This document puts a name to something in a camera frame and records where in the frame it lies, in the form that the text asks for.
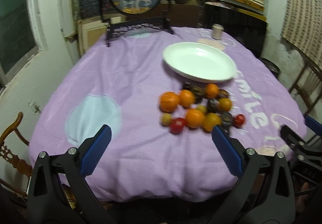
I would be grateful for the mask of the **white oval plate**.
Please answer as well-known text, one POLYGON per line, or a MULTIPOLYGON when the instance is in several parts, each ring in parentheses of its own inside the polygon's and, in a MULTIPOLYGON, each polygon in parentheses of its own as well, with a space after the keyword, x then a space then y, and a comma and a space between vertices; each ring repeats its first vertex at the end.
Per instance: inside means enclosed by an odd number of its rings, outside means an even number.
POLYGON ((233 79, 236 64, 221 50, 196 42, 171 44, 163 51, 164 62, 181 76, 201 83, 233 79))

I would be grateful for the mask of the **small orange with stem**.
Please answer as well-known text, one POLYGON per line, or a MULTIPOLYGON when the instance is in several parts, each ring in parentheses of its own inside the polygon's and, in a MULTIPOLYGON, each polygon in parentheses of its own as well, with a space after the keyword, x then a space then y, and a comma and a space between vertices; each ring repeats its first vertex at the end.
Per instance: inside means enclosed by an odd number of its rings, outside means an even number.
POLYGON ((205 113, 199 109, 190 108, 186 112, 186 125, 191 129, 200 127, 205 119, 205 113))

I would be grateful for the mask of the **orange tangerine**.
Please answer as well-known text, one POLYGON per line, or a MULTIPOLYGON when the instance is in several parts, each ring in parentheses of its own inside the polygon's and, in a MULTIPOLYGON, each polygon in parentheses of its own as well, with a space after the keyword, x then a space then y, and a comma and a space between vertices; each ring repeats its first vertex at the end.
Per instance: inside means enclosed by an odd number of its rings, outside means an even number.
POLYGON ((208 99, 216 99, 219 95, 219 87, 216 84, 209 83, 205 86, 205 96, 208 99))

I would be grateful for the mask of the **smooth orange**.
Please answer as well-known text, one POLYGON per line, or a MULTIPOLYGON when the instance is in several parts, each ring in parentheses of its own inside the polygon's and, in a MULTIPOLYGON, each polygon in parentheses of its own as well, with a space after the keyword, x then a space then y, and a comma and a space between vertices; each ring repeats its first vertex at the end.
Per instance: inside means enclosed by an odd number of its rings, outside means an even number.
POLYGON ((189 90, 181 90, 179 93, 180 105, 184 108, 189 108, 192 104, 195 103, 195 96, 189 90))

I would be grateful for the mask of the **black carved screen stand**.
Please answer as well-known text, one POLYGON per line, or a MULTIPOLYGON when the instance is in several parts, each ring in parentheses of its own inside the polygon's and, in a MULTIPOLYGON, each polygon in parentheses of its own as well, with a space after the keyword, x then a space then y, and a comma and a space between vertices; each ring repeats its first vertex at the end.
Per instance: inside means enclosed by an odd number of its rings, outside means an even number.
POLYGON ((113 24, 111 18, 104 14, 104 6, 106 3, 104 0, 99 1, 99 11, 101 16, 101 21, 106 25, 106 45, 109 46, 110 42, 121 36, 134 34, 135 32, 140 32, 144 30, 153 31, 167 31, 173 34, 173 29, 170 24, 170 19, 168 14, 171 11, 171 0, 161 0, 159 5, 156 6, 152 11, 149 11, 143 15, 124 15, 111 5, 109 0, 107 1, 112 8, 119 14, 125 17, 133 17, 133 20, 113 24))

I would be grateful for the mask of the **wooden chair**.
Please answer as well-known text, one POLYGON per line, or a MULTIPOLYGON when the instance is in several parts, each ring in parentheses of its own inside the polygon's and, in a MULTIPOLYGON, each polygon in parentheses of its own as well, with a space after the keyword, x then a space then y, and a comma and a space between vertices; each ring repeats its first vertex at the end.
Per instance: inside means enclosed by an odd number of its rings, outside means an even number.
POLYGON ((18 116, 15 121, 10 124, 1 135, 1 158, 11 164, 14 169, 16 169, 21 175, 27 177, 27 188, 32 177, 32 166, 28 164, 24 159, 19 158, 17 155, 13 154, 12 151, 6 146, 5 140, 11 133, 15 133, 21 142, 26 146, 29 146, 29 141, 23 137, 23 135, 18 130, 24 114, 23 112, 18 112, 18 116))
POLYGON ((321 100, 321 68, 305 53, 297 50, 303 60, 303 68, 289 89, 294 97, 300 97, 305 109, 302 114, 308 115, 321 100))

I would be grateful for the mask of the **large dried brown fruit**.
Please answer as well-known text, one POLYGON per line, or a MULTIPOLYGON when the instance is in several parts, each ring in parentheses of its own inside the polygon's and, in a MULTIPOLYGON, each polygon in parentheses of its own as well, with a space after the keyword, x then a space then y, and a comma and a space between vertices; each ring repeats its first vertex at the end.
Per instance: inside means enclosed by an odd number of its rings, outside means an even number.
POLYGON ((190 91, 193 93, 195 97, 195 103, 200 103, 203 98, 206 96, 206 91, 203 87, 193 85, 190 88, 190 91))

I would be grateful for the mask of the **window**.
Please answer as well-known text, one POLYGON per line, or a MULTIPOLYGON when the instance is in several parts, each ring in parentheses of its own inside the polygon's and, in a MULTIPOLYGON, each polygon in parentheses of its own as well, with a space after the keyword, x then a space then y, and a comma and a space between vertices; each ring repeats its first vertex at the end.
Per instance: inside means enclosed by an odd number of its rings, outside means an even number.
POLYGON ((8 84, 37 54, 28 0, 1 0, 1 80, 8 84))

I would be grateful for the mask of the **dark wrinkled fruit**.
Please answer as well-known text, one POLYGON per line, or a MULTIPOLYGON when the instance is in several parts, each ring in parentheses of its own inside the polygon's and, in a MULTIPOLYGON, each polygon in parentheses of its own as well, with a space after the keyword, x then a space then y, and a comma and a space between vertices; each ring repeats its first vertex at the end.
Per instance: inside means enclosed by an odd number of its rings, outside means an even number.
POLYGON ((228 99, 229 93, 224 89, 220 89, 217 98, 218 99, 228 99))

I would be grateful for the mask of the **brown wrinkled passion fruit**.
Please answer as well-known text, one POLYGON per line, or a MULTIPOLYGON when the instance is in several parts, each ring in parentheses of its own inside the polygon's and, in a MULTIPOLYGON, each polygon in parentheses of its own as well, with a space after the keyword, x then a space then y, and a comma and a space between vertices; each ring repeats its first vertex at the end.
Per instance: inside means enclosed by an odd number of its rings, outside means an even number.
POLYGON ((234 118, 229 112, 221 112, 222 127, 230 128, 233 125, 234 118))

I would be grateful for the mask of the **red cherry tomato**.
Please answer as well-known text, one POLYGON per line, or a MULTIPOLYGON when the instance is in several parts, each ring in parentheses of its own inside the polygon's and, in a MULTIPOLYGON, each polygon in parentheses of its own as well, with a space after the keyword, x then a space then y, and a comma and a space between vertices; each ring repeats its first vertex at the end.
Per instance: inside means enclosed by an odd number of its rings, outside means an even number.
POLYGON ((241 128, 245 123, 245 116, 243 114, 238 114, 234 116, 233 124, 236 128, 241 128))
POLYGON ((170 132, 174 135, 180 134, 186 125, 186 120, 183 118, 173 119, 170 123, 170 132))

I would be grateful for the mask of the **dark purple plum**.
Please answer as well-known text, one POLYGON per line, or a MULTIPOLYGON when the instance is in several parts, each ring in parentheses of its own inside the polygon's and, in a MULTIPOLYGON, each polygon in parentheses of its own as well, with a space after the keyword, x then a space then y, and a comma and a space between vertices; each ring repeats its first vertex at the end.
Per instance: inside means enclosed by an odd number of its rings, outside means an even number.
POLYGON ((208 99, 207 101, 207 112, 217 113, 219 112, 219 101, 217 99, 208 99))

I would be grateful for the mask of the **yellow orange kumquat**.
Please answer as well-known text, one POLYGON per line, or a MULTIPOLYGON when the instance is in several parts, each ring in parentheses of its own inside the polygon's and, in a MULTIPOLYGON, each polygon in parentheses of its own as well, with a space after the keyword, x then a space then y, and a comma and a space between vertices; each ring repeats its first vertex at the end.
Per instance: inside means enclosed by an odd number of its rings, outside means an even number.
POLYGON ((211 132, 212 129, 222 124, 222 119, 215 113, 208 113, 203 121, 202 128, 206 132, 211 132))

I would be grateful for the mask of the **wooden chair left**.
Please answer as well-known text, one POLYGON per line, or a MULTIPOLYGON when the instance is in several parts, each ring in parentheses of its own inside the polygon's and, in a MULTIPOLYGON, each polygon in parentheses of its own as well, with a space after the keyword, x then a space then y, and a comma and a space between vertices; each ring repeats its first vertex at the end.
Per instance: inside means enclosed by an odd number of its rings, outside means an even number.
POLYGON ((16 169, 21 175, 27 177, 27 188, 32 177, 32 166, 28 164, 24 159, 19 158, 17 155, 13 154, 12 151, 6 146, 5 140, 11 133, 15 133, 21 142, 26 146, 29 146, 29 141, 23 137, 23 135, 18 130, 24 114, 23 112, 18 112, 18 116, 15 121, 10 124, 1 135, 1 158, 11 164, 14 169, 16 169))

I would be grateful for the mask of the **pale yellow longan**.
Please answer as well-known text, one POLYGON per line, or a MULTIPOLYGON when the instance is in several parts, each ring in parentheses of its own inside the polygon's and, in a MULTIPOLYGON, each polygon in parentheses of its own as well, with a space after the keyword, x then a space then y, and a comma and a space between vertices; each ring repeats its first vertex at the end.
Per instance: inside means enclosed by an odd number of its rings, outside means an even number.
POLYGON ((172 122, 172 115, 170 113, 163 113, 160 122, 163 126, 169 126, 172 122))

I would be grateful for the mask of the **large wrinkled mandarin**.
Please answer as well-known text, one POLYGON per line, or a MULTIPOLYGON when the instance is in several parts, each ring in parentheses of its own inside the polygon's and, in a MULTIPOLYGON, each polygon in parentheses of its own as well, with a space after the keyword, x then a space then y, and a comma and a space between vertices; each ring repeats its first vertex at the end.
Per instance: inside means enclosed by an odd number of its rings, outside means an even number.
POLYGON ((179 105, 179 96, 174 92, 168 91, 159 98, 159 107, 163 112, 172 113, 179 105))

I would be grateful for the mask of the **dark cherry with stem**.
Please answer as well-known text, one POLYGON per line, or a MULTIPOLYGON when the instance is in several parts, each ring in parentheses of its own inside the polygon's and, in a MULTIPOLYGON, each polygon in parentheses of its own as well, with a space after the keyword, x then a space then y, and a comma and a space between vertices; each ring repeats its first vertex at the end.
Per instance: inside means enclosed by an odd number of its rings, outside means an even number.
POLYGON ((192 84, 189 81, 185 81, 182 84, 182 90, 190 90, 192 88, 192 84))

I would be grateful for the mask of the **wooden chair right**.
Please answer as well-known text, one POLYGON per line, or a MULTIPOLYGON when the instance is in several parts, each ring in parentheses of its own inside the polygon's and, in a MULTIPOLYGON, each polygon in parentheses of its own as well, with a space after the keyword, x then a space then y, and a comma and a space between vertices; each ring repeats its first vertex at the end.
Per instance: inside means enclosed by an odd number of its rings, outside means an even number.
POLYGON ((308 115, 321 100, 321 68, 305 53, 297 50, 303 60, 303 68, 289 89, 294 97, 300 97, 305 109, 302 114, 308 115))

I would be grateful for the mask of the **black stool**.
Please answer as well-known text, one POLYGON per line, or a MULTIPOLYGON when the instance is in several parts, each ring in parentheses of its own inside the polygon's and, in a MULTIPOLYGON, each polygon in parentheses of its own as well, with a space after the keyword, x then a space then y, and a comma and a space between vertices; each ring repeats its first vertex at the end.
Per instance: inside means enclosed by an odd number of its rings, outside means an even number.
POLYGON ((260 61, 271 71, 271 73, 278 79, 281 74, 279 67, 274 64, 272 61, 266 58, 260 58, 260 61))

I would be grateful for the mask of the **small beige can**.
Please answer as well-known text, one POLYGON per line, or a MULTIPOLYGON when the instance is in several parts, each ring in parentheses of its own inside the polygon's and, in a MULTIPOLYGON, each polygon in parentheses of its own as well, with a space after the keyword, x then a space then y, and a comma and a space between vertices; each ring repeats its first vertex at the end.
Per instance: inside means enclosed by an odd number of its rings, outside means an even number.
POLYGON ((212 38, 215 40, 222 40, 224 28, 220 24, 212 25, 212 38))

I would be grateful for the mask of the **black cabinet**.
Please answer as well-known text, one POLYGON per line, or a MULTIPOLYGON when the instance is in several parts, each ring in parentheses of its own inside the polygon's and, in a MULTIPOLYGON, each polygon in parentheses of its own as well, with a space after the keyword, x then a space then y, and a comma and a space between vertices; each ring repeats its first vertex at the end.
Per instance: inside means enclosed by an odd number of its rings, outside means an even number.
POLYGON ((214 24, 223 26, 224 32, 243 44, 255 57, 261 56, 266 37, 266 21, 233 9, 206 4, 202 26, 210 29, 214 24))

